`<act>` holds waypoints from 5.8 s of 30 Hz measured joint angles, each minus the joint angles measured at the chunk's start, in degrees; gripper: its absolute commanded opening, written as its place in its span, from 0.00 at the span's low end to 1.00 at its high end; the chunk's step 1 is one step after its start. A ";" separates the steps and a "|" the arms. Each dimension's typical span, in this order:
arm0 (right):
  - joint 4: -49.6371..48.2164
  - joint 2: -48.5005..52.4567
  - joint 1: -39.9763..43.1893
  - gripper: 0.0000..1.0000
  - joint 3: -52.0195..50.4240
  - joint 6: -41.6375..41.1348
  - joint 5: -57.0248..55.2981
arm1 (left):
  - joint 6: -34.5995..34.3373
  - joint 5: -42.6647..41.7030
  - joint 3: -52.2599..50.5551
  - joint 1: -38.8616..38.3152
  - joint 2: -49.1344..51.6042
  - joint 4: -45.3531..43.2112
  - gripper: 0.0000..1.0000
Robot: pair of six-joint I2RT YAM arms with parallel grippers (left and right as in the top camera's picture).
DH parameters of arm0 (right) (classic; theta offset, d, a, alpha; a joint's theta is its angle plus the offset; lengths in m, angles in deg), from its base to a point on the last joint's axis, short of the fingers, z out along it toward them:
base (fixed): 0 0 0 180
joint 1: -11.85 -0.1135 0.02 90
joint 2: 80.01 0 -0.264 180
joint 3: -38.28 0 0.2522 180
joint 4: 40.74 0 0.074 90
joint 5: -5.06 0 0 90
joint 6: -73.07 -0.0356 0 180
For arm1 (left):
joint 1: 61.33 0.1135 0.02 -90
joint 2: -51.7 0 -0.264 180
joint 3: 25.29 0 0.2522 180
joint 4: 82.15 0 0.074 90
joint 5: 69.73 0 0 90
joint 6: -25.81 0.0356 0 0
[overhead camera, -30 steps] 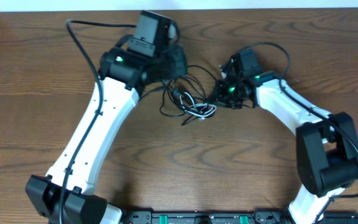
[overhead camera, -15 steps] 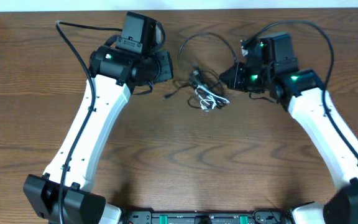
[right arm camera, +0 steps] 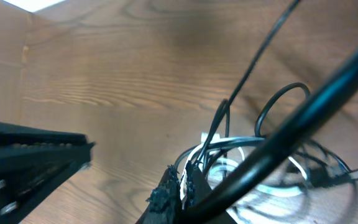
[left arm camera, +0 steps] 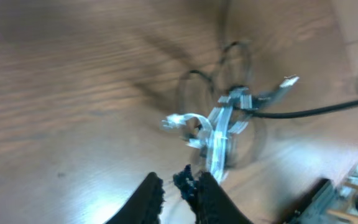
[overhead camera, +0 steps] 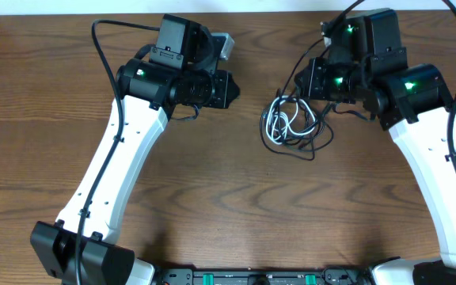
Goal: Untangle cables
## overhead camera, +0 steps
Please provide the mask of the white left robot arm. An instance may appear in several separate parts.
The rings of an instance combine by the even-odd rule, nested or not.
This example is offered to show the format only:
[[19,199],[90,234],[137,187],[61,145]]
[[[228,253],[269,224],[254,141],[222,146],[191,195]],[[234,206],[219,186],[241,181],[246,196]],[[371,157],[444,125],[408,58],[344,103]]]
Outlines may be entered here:
[[239,96],[228,60],[234,39],[166,14],[158,38],[118,71],[102,140],[75,194],[53,223],[38,222],[31,245],[45,272],[64,284],[151,284],[156,269],[118,246],[124,212],[152,146],[178,105],[226,109]]

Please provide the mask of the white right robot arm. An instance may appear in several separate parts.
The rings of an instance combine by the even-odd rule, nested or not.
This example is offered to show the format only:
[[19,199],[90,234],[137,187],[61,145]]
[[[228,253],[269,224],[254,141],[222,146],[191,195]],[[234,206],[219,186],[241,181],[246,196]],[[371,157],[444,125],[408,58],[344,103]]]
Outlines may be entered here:
[[431,64],[409,66],[392,9],[346,9],[321,26],[327,57],[295,77],[301,98],[359,102],[405,156],[432,217],[439,258],[380,261],[364,283],[456,284],[456,93]]

